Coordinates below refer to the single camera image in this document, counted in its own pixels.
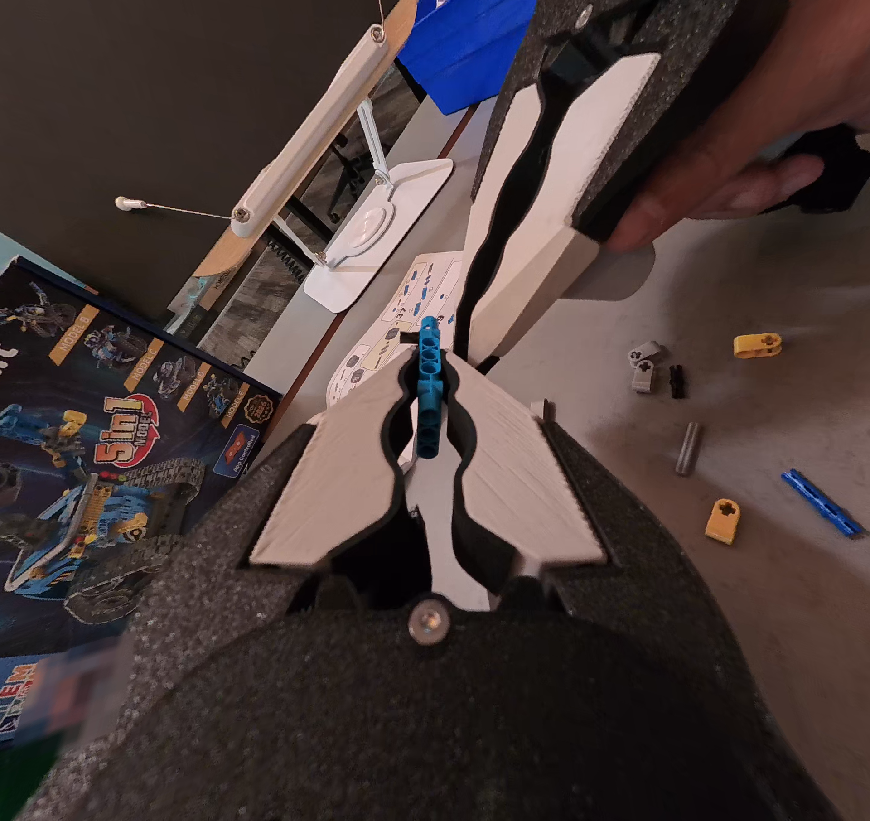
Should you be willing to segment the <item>black partition panel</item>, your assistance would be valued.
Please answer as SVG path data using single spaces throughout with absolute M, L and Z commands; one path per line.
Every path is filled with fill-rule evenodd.
M 1 0 L 2 232 L 151 320 L 377 0 Z

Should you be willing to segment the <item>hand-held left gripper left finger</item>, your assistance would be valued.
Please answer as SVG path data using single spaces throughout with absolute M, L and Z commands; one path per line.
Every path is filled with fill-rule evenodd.
M 250 563 L 344 576 L 374 609 L 431 591 L 425 525 L 398 459 L 412 441 L 418 352 L 322 414 L 253 546 Z

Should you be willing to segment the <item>toy set product box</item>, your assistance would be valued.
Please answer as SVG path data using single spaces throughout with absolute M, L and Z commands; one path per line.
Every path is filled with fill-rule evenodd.
M 1 275 L 1 740 L 38 664 L 125 629 L 279 395 L 22 258 Z

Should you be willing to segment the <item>person's right hand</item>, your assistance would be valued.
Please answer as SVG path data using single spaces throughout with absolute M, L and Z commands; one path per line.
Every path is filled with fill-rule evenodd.
M 815 182 L 824 163 L 812 155 L 764 163 L 761 151 L 843 123 L 868 132 L 869 0 L 790 0 L 750 74 L 658 166 L 607 247 L 633 251 L 684 218 L 740 219 L 784 202 Z

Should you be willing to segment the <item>blue block piece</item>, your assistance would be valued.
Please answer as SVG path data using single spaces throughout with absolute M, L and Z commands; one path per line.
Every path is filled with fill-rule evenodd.
M 440 448 L 444 396 L 440 337 L 437 318 L 430 315 L 424 317 L 419 329 L 419 373 L 417 380 L 416 452 L 420 459 L 437 457 Z

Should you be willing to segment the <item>blue pin piece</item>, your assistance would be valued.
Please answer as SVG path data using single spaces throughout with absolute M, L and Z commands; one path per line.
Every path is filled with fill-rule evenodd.
M 797 469 L 780 474 L 781 479 L 843 536 L 857 539 L 868 535 L 867 529 L 855 521 L 839 504 L 831 500 L 821 489 L 811 483 Z

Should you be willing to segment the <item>short grey axle piece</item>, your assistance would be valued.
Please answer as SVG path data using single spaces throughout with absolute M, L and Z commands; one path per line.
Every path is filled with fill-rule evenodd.
M 687 424 L 686 431 L 680 445 L 680 452 L 675 464 L 675 473 L 681 478 L 690 476 L 694 470 L 699 454 L 703 426 L 696 422 Z

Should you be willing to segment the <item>blue plastic bin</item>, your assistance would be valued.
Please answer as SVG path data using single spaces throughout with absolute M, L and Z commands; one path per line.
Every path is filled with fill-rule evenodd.
M 537 0 L 419 0 L 400 62 L 451 115 L 498 94 Z

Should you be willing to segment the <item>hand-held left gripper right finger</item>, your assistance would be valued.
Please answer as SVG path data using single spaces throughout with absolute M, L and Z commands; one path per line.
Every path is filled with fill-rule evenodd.
M 528 407 L 450 351 L 445 380 L 447 436 L 460 458 L 452 546 L 462 568 L 500 595 L 519 572 L 605 564 L 607 552 Z

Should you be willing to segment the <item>black office chair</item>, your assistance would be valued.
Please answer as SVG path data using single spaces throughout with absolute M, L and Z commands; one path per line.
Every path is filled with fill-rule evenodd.
M 348 189 L 350 191 L 353 202 L 356 202 L 374 175 L 374 162 L 370 151 L 366 150 L 359 155 L 349 158 L 343 152 L 348 143 L 347 136 L 339 133 L 330 145 L 330 149 L 342 165 L 341 174 L 328 206 L 328 217 L 336 225 L 340 220 L 336 206 L 345 190 Z

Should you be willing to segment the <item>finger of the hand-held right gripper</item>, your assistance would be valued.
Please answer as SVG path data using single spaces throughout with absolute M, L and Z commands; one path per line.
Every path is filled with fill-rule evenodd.
M 537 187 L 520 184 L 519 192 L 502 193 L 504 184 L 529 141 L 541 114 L 538 87 L 519 90 L 512 99 L 489 162 L 478 185 L 465 236 L 462 292 L 456 308 L 453 352 L 469 349 L 473 309 L 498 268 L 510 234 L 528 209 Z
M 586 68 L 574 67 L 582 54 L 531 84 L 541 114 L 502 193 L 519 192 L 522 182 L 537 187 L 474 308 L 475 359 L 503 357 L 599 255 L 599 244 L 573 228 L 574 209 L 659 59 L 657 52 L 627 54 L 581 88 L 577 76 Z

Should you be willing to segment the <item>instruction booklet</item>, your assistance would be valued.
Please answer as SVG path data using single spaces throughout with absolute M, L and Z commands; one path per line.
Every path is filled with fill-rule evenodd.
M 437 320 L 443 348 L 452 347 L 463 252 L 417 256 L 383 313 L 343 359 L 329 381 L 326 404 L 332 406 L 369 379 L 403 348 L 401 337 L 418 332 L 427 316 Z

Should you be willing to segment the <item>grey desk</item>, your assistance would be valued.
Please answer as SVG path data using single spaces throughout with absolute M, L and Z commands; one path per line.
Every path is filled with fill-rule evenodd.
M 734 357 L 734 337 L 765 332 L 779 355 Z M 650 340 L 665 352 L 644 395 L 627 356 Z M 678 538 L 793 748 L 844 819 L 868 819 L 868 537 L 846 539 L 780 477 L 798 469 L 868 528 L 868 187 L 840 214 L 681 222 L 633 295 L 559 301 L 490 377 L 555 402 Z M 703 435 L 681 478 L 690 422 Z M 722 498 L 741 510 L 733 545 L 704 534 Z

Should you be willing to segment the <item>white laptop stand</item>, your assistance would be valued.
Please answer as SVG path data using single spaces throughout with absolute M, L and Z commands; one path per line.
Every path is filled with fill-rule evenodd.
M 195 276 L 217 275 L 240 262 L 267 228 L 283 228 L 279 211 L 356 111 L 374 158 L 375 187 L 359 212 L 313 262 L 305 293 L 333 313 L 348 309 L 397 248 L 449 178 L 442 158 L 388 169 L 377 138 L 369 94 L 404 46 L 418 0 L 399 0 L 385 23 L 371 25 L 340 66 L 298 130 L 249 186 L 230 228 L 199 264 Z

